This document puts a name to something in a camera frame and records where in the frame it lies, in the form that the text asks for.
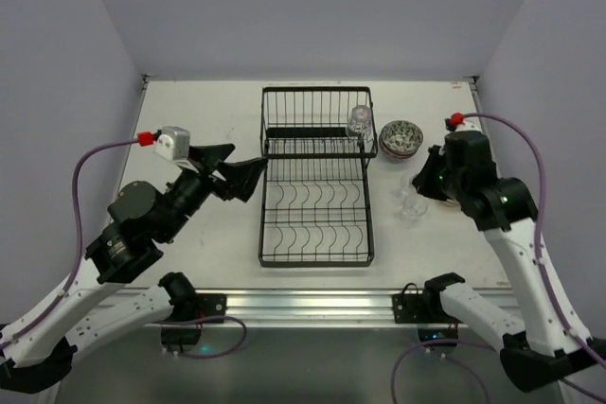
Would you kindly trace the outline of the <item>clear drinking glass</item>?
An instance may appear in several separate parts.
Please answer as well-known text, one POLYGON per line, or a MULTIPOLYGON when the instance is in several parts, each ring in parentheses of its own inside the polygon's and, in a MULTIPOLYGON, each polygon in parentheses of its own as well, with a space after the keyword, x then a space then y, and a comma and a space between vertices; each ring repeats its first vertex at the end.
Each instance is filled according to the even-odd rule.
POLYGON ((410 184, 411 186, 414 187, 413 185, 413 181, 415 179, 415 177, 417 176, 417 173, 412 171, 412 172, 406 172, 401 176, 401 180, 400 180, 400 186, 405 186, 410 184))
POLYGON ((349 113, 346 124, 346 135, 354 139, 363 139, 370 132, 371 124, 371 109, 365 105, 356 105, 349 113))
POLYGON ((405 186, 399 186, 397 189, 392 191, 392 195, 398 199, 405 199, 408 196, 410 196, 411 194, 415 194, 416 193, 416 189, 411 186, 410 184, 405 185, 405 186))
POLYGON ((420 221, 427 213, 428 202, 419 194, 409 194, 403 201, 400 218, 408 222, 420 221))

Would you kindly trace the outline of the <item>black floral patterned bowl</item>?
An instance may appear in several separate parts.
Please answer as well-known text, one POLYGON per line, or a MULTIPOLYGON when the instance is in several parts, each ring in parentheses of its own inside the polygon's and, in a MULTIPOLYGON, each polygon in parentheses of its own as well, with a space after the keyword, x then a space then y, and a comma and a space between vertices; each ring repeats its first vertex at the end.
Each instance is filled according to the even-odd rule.
POLYGON ((407 120, 393 120, 381 130, 383 144, 394 153, 415 153, 423 143, 419 126, 407 120))

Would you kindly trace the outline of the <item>brown textured bowl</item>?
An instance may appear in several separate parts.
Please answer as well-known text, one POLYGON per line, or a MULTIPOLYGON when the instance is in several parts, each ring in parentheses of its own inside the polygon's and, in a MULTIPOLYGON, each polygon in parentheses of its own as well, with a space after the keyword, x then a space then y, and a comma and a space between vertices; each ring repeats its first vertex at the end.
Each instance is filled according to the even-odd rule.
POLYGON ((452 199, 447 199, 446 201, 440 201, 440 203, 442 203, 448 207, 459 207, 459 203, 456 200, 452 200, 452 199))

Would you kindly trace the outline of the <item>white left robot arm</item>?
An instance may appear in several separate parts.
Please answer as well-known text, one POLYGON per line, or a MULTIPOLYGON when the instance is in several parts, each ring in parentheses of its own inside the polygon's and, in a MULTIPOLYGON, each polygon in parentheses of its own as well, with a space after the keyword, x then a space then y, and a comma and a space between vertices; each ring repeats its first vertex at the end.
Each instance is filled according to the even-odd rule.
POLYGON ((264 157, 228 162, 232 144, 193 147, 166 134, 137 144, 181 169, 165 191, 145 181, 124 186, 108 207, 111 223, 78 258, 65 280, 26 315, 1 328, 1 387, 35 395, 62 381, 77 360, 146 324, 199 325, 198 296, 180 272, 169 272, 133 300, 92 310, 159 261, 206 199, 248 202, 268 165, 264 157))

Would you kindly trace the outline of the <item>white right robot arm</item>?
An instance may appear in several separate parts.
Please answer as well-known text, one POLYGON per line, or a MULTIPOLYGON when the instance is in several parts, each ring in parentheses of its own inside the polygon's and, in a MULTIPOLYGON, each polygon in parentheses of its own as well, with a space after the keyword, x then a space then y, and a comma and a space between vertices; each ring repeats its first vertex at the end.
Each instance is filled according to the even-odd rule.
POLYGON ((489 138, 451 132, 413 181, 421 196, 458 202, 495 252, 522 316, 489 302, 454 272, 425 282, 431 314, 464 323, 499 355, 509 380, 529 393, 592 367, 605 341, 591 335, 572 308, 540 237, 538 209, 527 186, 498 175, 489 138))

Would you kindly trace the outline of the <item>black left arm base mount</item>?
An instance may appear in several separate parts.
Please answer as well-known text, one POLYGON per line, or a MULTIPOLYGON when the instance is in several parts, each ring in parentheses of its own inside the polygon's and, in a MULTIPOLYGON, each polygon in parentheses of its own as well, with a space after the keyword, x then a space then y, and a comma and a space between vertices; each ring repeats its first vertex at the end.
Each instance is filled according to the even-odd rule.
POLYGON ((175 322, 193 321, 214 316, 224 316, 227 296, 224 293, 198 293, 194 300, 179 303, 167 318, 168 325, 161 325, 160 344, 167 351, 188 353, 194 351, 203 335, 205 323, 175 325, 175 322))

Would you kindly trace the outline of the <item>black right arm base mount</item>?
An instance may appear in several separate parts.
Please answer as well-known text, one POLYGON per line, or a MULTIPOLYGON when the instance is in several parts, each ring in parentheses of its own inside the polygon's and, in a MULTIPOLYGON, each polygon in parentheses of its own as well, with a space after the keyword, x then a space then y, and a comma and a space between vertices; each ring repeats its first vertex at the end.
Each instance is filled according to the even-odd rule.
POLYGON ((406 284, 402 290, 391 295, 394 323, 410 325, 420 342, 443 339, 458 339, 458 322, 440 309, 434 309, 415 283, 406 284))

